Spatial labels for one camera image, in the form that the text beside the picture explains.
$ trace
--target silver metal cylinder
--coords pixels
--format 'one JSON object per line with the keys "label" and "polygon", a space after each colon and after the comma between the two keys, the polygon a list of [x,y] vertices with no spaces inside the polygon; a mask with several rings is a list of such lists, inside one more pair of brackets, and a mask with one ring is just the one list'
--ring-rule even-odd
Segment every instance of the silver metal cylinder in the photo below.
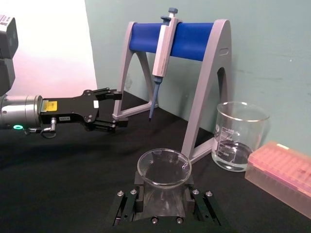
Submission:
{"label": "silver metal cylinder", "polygon": [[24,129],[40,127],[41,104],[41,96],[0,97],[0,129],[13,129],[16,125]]}
{"label": "silver metal cylinder", "polygon": [[56,131],[56,118],[52,117],[51,119],[51,132],[55,132]]}

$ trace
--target blue pipette tip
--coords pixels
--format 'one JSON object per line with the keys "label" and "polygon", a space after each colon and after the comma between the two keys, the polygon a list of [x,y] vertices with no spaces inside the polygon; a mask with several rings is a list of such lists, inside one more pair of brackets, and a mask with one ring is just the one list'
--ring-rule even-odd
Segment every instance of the blue pipette tip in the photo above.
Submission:
{"label": "blue pipette tip", "polygon": [[149,121],[151,121],[152,114],[154,113],[155,105],[156,105],[156,99],[159,92],[160,84],[162,83],[162,77],[155,76],[155,90],[154,90],[154,96],[152,97],[152,104],[150,108],[149,113]]}

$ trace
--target water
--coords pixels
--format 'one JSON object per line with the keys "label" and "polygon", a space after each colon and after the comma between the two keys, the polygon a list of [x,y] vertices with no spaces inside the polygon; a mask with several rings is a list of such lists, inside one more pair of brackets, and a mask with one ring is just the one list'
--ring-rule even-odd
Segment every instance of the water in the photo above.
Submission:
{"label": "water", "polygon": [[246,171],[248,156],[252,150],[241,142],[231,140],[221,141],[217,144],[217,150],[212,151],[214,162],[229,171]]}

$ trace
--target pipette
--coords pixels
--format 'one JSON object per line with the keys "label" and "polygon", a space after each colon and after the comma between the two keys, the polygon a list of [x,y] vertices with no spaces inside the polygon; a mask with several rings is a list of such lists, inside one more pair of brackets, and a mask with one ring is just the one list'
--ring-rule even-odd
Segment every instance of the pipette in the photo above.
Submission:
{"label": "pipette", "polygon": [[170,7],[169,16],[161,17],[161,19],[163,20],[163,24],[161,25],[160,29],[159,40],[155,53],[155,63],[152,71],[152,74],[155,77],[155,90],[149,113],[149,121],[151,121],[152,114],[154,112],[160,84],[162,83],[162,80],[166,74],[167,64],[170,59],[176,27],[179,22],[182,22],[181,20],[175,18],[175,14],[177,14],[177,12],[178,10],[176,8]]}

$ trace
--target blue cylinder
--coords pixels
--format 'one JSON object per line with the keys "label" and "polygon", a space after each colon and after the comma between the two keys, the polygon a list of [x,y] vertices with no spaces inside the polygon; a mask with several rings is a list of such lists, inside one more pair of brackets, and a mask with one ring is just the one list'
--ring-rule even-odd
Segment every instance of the blue cylinder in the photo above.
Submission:
{"label": "blue cylinder", "polygon": [[[155,53],[161,23],[135,23],[130,50]],[[203,61],[213,23],[179,23],[176,28],[171,56]]]}

